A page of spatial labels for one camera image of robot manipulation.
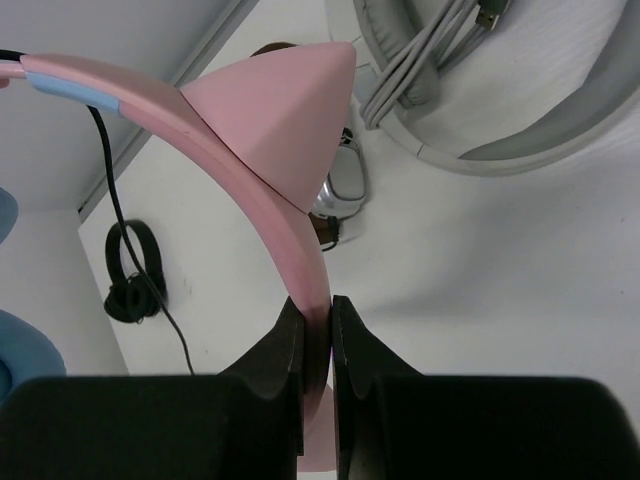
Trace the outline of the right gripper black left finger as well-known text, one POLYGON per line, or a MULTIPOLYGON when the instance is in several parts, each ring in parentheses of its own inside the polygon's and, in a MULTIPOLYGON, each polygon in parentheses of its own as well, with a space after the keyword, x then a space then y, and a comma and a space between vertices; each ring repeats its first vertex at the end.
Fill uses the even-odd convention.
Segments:
POLYGON ((49 377, 1 409, 5 479, 293 479, 303 452, 304 319, 219 374, 49 377))

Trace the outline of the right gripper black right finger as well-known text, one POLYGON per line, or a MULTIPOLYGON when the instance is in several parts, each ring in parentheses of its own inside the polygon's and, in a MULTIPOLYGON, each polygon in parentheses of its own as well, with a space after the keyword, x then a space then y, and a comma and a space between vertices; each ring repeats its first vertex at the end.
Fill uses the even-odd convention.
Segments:
POLYGON ((332 307, 341 479, 635 479, 639 441, 603 384, 423 374, 332 307))

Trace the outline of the pink blue cat-ear headphones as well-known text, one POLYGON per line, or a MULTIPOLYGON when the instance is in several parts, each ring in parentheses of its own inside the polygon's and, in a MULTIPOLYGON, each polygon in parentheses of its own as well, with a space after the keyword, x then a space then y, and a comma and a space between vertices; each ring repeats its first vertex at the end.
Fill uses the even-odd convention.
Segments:
POLYGON ((344 42, 247 58, 177 88, 82 57, 12 54, 1 81, 112 111, 171 144, 236 202, 267 248, 304 325, 302 472, 336 466, 330 287, 309 212, 339 145, 356 54, 344 42))

